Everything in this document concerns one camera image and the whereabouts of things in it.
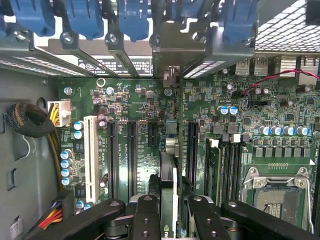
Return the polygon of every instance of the green circuit board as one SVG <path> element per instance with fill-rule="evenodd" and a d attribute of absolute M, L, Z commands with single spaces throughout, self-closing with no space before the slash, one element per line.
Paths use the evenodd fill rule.
<path fill-rule="evenodd" d="M 118 134 L 118 163 L 119 185 L 118 198 L 125 203 L 129 201 L 128 194 L 128 121 L 137 123 L 137 183 L 136 193 L 148 193 L 148 181 L 151 174 L 159 174 L 159 151 L 165 149 L 166 120 L 176 119 L 179 111 L 183 111 L 183 126 L 179 126 L 182 132 L 182 174 L 188 176 L 190 166 L 189 135 L 190 124 L 197 129 L 196 148 L 196 179 L 194 181 L 195 194 L 208 194 L 206 186 L 206 166 L 208 164 L 208 139 L 219 140 L 218 159 L 221 168 L 219 183 L 212 183 L 216 193 L 209 195 L 219 205 L 224 200 L 223 188 L 231 186 L 224 184 L 228 172 L 227 161 L 230 158 L 229 151 L 234 151 L 233 145 L 222 143 L 223 137 L 230 139 L 233 135 L 247 136 L 247 142 L 241 143 L 234 153 L 235 161 L 238 161 L 239 173 L 232 177 L 234 181 L 233 196 L 242 199 L 253 206 L 260 205 L 258 195 L 254 190 L 248 191 L 247 196 L 242 196 L 243 182 L 251 167 L 256 167 L 263 176 L 294 176 L 300 168 L 306 168 L 310 178 L 310 192 L 313 195 L 316 181 L 316 167 L 318 164 L 319 140 L 313 137 L 313 131 L 320 126 L 320 97 L 317 92 L 305 94 L 296 93 L 296 85 L 288 84 L 289 78 L 265 82 L 261 89 L 268 89 L 268 94 L 254 95 L 247 98 L 235 94 L 244 91 L 250 84 L 259 81 L 260 76 L 228 76 L 211 75 L 202 79 L 185 79 L 183 87 L 172 89 L 171 94 L 165 94 L 162 80 L 155 79 L 106 79 L 103 87 L 97 86 L 97 80 L 93 78 L 64 78 L 59 83 L 59 98 L 61 101 L 71 101 L 71 126 L 61 130 L 62 149 L 74 148 L 74 128 L 76 121 L 81 121 L 85 116 L 96 116 L 106 113 L 109 121 L 117 122 Z M 72 95 L 66 95 L 64 89 L 72 88 Z M 108 87 L 113 88 L 114 93 L 107 95 Z M 183 108 L 179 108 L 179 94 L 183 96 Z M 94 98 L 101 98 L 101 105 L 93 105 Z M 284 99 L 293 100 L 294 105 L 283 107 Z M 220 106 L 234 106 L 237 114 L 223 115 L 219 112 Z M 149 123 L 156 123 L 156 145 L 150 146 Z M 306 127 L 308 135 L 262 135 L 259 132 L 261 126 L 265 127 Z M 98 130 L 99 141 L 99 178 L 109 172 L 107 153 L 107 130 Z M 84 154 L 73 153 L 73 176 L 79 177 L 76 185 L 85 183 L 84 178 Z M 306 191 L 299 190 L 296 199 L 302 201 L 306 198 Z M 110 198 L 107 187 L 100 188 L 100 200 Z M 294 222 L 297 226 L 307 228 L 306 206 L 302 204 Z M 280 211 L 283 206 L 273 206 L 275 211 Z"/>

